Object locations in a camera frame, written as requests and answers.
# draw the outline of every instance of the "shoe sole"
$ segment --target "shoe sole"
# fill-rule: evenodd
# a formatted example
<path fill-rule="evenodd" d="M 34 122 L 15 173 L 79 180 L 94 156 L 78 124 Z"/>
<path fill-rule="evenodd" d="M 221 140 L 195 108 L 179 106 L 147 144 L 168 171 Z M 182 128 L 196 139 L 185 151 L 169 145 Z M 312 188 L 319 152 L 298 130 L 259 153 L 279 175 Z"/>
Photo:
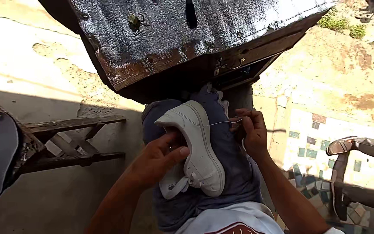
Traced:
<path fill-rule="evenodd" d="M 337 155 L 337 154 L 342 154 L 342 153 L 346 153 L 346 152 L 349 152 L 350 150 L 348 151 L 342 151 L 342 152 L 338 152 L 338 153 L 331 153 L 330 152 L 330 146 L 334 145 L 334 144 L 343 144 L 345 142 L 345 140 L 351 140 L 353 138 L 357 138 L 356 136 L 348 136 L 348 137 L 345 137 L 345 138 L 341 138 L 341 139 L 338 139 L 338 140 L 335 140 L 335 141 L 338 141 L 335 143 L 335 141 L 331 142 L 330 145 L 327 146 L 327 148 L 325 149 L 325 153 L 328 155 L 328 156 L 331 156 L 331 155 Z M 350 148 L 352 143 L 349 143 L 349 142 L 346 142 L 348 144 L 350 144 L 350 146 L 346 146 L 345 145 L 345 148 Z"/>
<path fill-rule="evenodd" d="M 210 124 L 209 124 L 209 118 L 207 117 L 207 113 L 205 109 L 203 108 L 200 103 L 196 101 L 188 101 L 184 103 L 184 105 L 187 105 L 190 107 L 194 113 L 197 115 L 197 118 L 199 120 L 200 124 L 200 130 L 202 132 L 203 140 L 205 141 L 205 147 L 207 151 L 207 155 L 210 157 L 212 160 L 213 164 L 215 165 L 215 168 L 217 169 L 217 172 L 219 173 L 219 180 L 221 182 L 220 186 L 220 193 L 215 195 L 215 197 L 219 196 L 224 189 L 224 183 L 225 183 L 225 174 L 224 174 L 224 169 L 223 166 L 221 165 L 219 159 L 217 159 L 215 153 L 213 152 L 213 149 L 211 147 L 210 143 Z"/>

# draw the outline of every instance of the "brown shoe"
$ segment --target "brown shoe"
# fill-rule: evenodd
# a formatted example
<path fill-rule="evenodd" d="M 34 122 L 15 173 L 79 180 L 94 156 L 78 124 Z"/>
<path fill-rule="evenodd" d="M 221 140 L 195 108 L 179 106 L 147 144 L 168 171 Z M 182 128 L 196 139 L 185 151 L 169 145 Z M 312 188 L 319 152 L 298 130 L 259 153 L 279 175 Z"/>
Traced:
<path fill-rule="evenodd" d="M 348 140 L 352 140 L 354 138 L 356 138 L 356 136 L 349 136 L 331 142 L 330 145 L 328 145 L 325 149 L 326 154 L 331 156 L 351 151 L 351 146 L 353 144 Z"/>

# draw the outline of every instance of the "white sneaker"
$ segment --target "white sneaker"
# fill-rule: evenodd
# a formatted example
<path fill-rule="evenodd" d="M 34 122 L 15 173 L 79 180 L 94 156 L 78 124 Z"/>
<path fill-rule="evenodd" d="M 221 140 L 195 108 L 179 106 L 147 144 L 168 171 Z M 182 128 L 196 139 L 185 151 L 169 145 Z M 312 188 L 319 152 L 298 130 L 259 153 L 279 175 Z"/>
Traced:
<path fill-rule="evenodd" d="M 188 184 L 200 188 L 210 197 L 219 196 L 224 189 L 225 174 L 223 166 L 210 145 L 210 126 L 205 109 L 196 101 L 188 101 L 168 110 L 155 121 L 155 124 L 164 128 L 176 127 L 185 137 L 190 149 L 190 155 L 184 163 L 184 174 L 188 178 Z M 163 178 L 160 182 L 160 188 L 162 185 L 164 187 L 164 184 L 170 184 L 169 177 L 170 175 L 166 175 Z M 181 189 L 183 190 L 184 183 L 180 179 L 176 185 L 174 184 L 171 193 L 174 194 Z"/>

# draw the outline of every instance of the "concrete floor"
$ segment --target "concrete floor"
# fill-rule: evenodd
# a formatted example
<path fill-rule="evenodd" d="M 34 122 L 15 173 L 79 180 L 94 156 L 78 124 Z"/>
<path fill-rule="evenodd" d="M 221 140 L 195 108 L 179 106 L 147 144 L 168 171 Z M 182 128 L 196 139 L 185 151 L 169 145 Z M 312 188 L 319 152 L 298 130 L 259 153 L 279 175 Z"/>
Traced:
<path fill-rule="evenodd" d="M 253 85 L 254 107 L 264 113 L 268 129 L 288 130 L 295 108 L 374 127 L 372 42 L 374 22 L 363 40 L 310 29 Z M 101 152 L 126 152 L 125 160 L 25 174 L 0 197 L 0 233 L 81 233 L 142 149 L 144 106 L 103 85 L 79 36 L 52 19 L 37 0 L 0 1 L 0 104 L 23 122 L 127 118 L 91 140 Z M 268 135 L 270 153 L 281 166 L 288 133 Z M 132 222 L 131 233 L 158 233 L 151 191 L 142 195 Z"/>

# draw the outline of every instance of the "shoelace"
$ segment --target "shoelace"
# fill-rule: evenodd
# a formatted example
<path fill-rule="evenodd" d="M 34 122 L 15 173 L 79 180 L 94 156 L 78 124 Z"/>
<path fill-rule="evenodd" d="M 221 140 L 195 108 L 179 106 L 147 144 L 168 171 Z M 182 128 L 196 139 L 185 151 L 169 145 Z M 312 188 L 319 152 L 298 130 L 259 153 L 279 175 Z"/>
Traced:
<path fill-rule="evenodd" d="M 191 177 L 193 179 L 191 179 L 190 177 L 188 178 L 189 185 L 194 187 L 194 188 L 199 189 L 202 186 L 202 182 L 199 180 L 199 178 L 197 178 L 196 173 L 192 172 Z"/>

